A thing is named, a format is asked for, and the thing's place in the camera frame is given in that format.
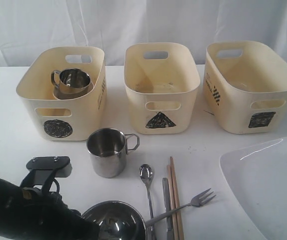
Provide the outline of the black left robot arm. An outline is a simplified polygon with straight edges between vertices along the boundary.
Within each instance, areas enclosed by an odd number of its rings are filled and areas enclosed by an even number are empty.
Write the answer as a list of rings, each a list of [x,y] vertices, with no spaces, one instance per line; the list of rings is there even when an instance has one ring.
[[[100,228],[70,209],[57,178],[71,174],[68,156],[34,157],[19,186],[0,178],[0,236],[12,240],[96,240]]]

